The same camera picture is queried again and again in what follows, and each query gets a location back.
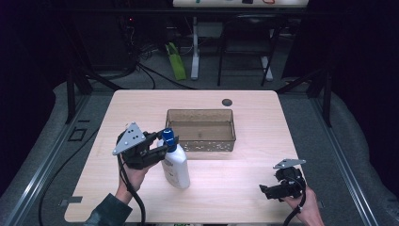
white bottle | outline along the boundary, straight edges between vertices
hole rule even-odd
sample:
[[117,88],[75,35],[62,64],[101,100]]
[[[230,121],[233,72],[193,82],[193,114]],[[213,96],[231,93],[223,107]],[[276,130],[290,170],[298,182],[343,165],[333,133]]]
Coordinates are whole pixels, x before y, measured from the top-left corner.
[[170,145],[165,159],[162,160],[165,177],[175,187],[188,188],[190,176],[188,174],[187,157],[182,146],[174,144],[174,134],[171,129],[165,129],[162,140],[157,143],[158,147],[162,146],[164,142]]

hand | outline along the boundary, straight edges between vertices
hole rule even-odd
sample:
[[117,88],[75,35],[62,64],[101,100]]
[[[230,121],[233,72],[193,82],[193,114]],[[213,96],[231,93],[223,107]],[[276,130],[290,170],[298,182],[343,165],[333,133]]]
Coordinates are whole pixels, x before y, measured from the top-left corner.
[[[156,164],[146,167],[144,169],[130,169],[126,166],[126,164],[123,164],[123,167],[126,170],[127,177],[130,183],[132,184],[133,188],[135,189],[135,191],[138,191],[140,189],[141,184],[144,181],[144,177],[146,176],[146,173],[149,171],[151,167],[155,165]],[[128,204],[130,200],[133,198],[132,194],[127,190],[126,184],[122,181],[121,178],[120,178],[120,185],[118,186],[118,190],[117,193],[115,194],[115,197],[120,201],[124,202],[125,204]]]
[[[316,193],[310,188],[306,187],[306,201],[302,207],[301,213],[296,214],[296,217],[305,225],[308,226],[324,226],[322,217],[320,215],[319,206],[317,204]],[[286,201],[291,208],[295,209],[300,201],[302,196],[294,199],[292,197],[285,197],[282,200]]]

blue bottle cap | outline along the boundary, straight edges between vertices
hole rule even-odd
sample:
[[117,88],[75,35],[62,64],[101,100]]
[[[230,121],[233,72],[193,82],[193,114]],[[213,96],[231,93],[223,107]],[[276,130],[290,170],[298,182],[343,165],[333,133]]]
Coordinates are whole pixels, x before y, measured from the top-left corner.
[[169,146],[169,149],[168,149],[169,153],[172,153],[176,150],[177,145],[175,144],[174,133],[171,128],[166,128],[164,130],[164,132],[162,132],[162,139]]

transparent plastic bin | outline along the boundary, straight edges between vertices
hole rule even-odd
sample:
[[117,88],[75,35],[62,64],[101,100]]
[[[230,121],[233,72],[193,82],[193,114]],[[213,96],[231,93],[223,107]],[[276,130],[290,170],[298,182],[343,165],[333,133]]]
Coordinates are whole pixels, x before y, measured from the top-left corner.
[[170,109],[166,127],[187,152],[231,152],[236,140],[230,109]]

sleeve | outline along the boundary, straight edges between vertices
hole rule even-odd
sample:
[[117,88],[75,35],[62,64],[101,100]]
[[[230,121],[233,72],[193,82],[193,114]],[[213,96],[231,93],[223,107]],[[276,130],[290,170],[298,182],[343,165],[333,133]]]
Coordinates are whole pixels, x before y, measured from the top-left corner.
[[123,225],[130,213],[132,213],[132,208],[118,200],[115,196],[108,194],[91,212],[90,217],[84,225]]

